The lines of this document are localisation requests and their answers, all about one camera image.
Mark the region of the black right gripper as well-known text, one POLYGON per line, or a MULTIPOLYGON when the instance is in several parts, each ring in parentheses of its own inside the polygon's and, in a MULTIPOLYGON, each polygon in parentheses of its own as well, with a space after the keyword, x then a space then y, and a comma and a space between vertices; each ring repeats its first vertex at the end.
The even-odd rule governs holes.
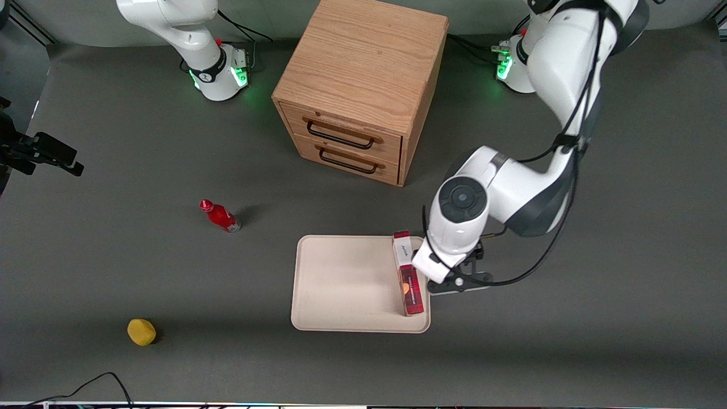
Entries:
POLYGON ((75 160, 77 150, 45 132, 37 132, 34 136, 19 132, 12 119, 3 113, 3 109, 10 106, 11 102, 1 97, 2 166, 33 174, 36 165, 50 165, 80 177, 84 166, 75 160))

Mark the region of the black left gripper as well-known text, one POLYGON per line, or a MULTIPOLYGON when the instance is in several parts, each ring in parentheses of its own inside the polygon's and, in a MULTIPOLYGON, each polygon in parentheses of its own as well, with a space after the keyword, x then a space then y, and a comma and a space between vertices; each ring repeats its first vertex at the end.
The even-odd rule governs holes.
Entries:
POLYGON ((483 260, 483 257, 482 243, 478 243, 462 264, 455 267, 454 272, 449 272, 442 283, 428 280, 429 294, 455 294, 489 288, 493 282, 492 275, 488 272, 479 272, 476 265, 478 261, 483 260))

